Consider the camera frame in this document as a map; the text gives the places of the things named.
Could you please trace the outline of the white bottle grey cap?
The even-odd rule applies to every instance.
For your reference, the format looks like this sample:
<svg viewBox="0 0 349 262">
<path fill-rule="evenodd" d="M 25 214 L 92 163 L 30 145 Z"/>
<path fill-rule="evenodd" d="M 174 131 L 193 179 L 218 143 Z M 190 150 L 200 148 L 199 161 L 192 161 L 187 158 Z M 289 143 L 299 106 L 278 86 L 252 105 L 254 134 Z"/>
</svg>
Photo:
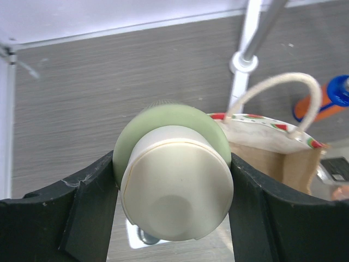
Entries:
<svg viewBox="0 0 349 262">
<path fill-rule="evenodd" d="M 137 225 L 132 225 L 128 219 L 125 220 L 125 225 L 127 230 L 128 243 L 130 248 L 132 249 L 141 249 L 168 242 L 144 232 Z"/>
</svg>

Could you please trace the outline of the cream cap bottle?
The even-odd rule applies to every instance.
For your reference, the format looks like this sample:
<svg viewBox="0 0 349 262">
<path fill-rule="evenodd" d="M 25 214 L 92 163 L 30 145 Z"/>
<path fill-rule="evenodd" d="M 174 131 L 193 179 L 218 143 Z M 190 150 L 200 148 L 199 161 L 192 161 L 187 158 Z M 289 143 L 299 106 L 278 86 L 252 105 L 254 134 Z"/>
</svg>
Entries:
<svg viewBox="0 0 349 262">
<path fill-rule="evenodd" d="M 128 221 L 156 238 L 201 239 L 231 207 L 226 135 L 192 106 L 160 100 L 143 109 L 120 133 L 112 164 Z"/>
</svg>

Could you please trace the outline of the blue cap orange bottle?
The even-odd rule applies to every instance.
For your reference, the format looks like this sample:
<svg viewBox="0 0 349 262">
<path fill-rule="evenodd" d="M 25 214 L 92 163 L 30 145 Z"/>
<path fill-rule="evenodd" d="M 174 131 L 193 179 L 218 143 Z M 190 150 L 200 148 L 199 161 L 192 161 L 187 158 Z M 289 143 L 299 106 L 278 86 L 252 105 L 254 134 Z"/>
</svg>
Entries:
<svg viewBox="0 0 349 262">
<path fill-rule="evenodd" d="M 293 117 L 300 122 L 308 111 L 310 97 L 300 100 L 293 107 Z M 348 75 L 339 75 L 322 87 L 322 103 L 315 122 L 348 109 Z"/>
</svg>

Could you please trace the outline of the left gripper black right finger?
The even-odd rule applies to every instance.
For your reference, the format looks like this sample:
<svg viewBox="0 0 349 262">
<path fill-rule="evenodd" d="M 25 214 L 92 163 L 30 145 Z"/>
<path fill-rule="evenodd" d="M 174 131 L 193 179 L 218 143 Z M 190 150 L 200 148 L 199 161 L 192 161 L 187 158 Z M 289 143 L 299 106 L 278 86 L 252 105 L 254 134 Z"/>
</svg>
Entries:
<svg viewBox="0 0 349 262">
<path fill-rule="evenodd" d="M 235 261 L 348 261 L 348 200 L 301 193 L 231 158 Z"/>
</svg>

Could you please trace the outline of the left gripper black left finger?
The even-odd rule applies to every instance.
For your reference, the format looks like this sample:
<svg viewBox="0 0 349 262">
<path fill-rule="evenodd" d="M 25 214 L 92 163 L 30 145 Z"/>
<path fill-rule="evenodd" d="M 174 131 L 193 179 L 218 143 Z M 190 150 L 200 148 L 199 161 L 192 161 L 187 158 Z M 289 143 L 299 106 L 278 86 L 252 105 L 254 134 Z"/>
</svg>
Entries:
<svg viewBox="0 0 349 262">
<path fill-rule="evenodd" d="M 117 195 L 107 153 L 21 199 L 3 199 L 1 261 L 105 261 Z"/>
</svg>

